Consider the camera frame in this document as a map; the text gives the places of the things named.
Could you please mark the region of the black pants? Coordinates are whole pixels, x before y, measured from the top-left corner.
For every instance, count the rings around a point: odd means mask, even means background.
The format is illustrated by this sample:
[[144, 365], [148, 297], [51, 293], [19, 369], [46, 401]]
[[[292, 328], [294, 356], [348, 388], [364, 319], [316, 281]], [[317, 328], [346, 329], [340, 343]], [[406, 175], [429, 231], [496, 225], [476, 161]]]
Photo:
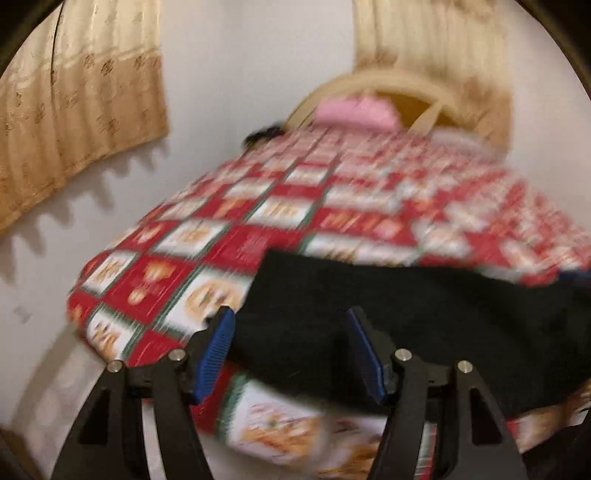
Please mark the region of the black pants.
[[509, 418], [564, 401], [590, 377], [585, 288], [280, 251], [263, 258], [228, 358], [277, 389], [375, 413], [344, 328], [353, 306], [427, 362], [472, 362]]

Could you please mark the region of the red teddy bear patchwork bedspread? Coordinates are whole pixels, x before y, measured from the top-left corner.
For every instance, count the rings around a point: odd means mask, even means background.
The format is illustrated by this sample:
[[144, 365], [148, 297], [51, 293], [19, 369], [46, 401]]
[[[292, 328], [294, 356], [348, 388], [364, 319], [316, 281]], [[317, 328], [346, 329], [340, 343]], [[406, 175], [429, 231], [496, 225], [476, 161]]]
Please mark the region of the red teddy bear patchwork bedspread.
[[[85, 266], [68, 313], [103, 359], [150, 364], [220, 307], [237, 315], [270, 251], [590, 293], [588, 233], [499, 161], [407, 132], [310, 128], [156, 206]], [[501, 409], [533, 478], [562, 458], [589, 406], [590, 377], [558, 404], [513, 418]], [[286, 392], [229, 358], [191, 416], [233, 449], [319, 479], [366, 478], [386, 425], [379, 405], [367, 413]]]

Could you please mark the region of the striped grey pillow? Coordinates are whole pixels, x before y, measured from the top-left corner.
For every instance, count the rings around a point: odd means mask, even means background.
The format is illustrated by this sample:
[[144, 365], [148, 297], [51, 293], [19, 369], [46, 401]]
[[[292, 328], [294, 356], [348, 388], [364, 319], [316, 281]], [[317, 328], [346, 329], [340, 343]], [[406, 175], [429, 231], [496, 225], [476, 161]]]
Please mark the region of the striped grey pillow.
[[476, 154], [490, 160], [503, 160], [504, 156], [488, 146], [476, 134], [460, 128], [435, 128], [429, 138], [444, 146], [454, 147], [465, 153]]

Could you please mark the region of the black object beside bed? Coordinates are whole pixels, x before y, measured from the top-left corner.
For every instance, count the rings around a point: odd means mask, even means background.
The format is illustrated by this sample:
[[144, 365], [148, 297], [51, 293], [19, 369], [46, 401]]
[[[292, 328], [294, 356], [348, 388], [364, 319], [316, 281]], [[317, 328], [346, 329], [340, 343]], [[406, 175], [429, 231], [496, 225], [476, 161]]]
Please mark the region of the black object beside bed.
[[273, 138], [283, 136], [284, 134], [286, 134], [286, 129], [281, 124], [264, 127], [247, 135], [242, 141], [242, 149], [245, 151], [252, 150], [257, 145], [267, 143], [273, 140]]

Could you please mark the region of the pink pillow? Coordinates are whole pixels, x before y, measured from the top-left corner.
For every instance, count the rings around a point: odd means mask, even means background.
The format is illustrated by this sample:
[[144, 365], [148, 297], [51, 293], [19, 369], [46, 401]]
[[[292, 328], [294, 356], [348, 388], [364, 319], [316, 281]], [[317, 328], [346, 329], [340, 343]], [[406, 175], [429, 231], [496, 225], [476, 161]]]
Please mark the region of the pink pillow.
[[401, 127], [400, 115], [394, 104], [381, 97], [335, 97], [322, 100], [315, 108], [312, 122], [332, 126], [394, 132]]

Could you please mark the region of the cream wooden headboard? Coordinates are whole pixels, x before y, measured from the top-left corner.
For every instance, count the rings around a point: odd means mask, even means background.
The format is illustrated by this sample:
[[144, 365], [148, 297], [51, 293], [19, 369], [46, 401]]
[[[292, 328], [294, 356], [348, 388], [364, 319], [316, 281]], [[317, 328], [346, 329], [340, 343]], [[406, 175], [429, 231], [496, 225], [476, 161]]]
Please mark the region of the cream wooden headboard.
[[436, 126], [473, 129], [461, 97], [452, 88], [418, 73], [382, 67], [339, 75], [318, 86], [291, 112], [284, 128], [310, 125], [315, 109], [324, 100], [363, 95], [391, 101], [403, 126], [417, 133], [426, 134]]

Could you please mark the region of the beige curtain behind headboard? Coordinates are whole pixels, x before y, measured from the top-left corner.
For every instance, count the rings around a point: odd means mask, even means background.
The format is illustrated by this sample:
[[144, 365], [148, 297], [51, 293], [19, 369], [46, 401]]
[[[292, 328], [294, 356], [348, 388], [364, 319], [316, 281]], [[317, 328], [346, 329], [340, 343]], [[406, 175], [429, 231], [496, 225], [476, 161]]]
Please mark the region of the beige curtain behind headboard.
[[514, 95], [495, 1], [356, 1], [353, 12], [356, 68], [388, 67], [447, 86], [475, 133], [508, 152]]

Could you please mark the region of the beige curtain left wall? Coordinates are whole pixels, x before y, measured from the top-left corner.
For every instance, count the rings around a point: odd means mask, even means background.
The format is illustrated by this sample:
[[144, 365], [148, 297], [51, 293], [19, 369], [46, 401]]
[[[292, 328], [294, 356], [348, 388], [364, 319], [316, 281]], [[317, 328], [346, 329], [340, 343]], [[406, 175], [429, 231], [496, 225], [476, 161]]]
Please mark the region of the beige curtain left wall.
[[169, 132], [158, 1], [62, 1], [1, 77], [1, 227]]

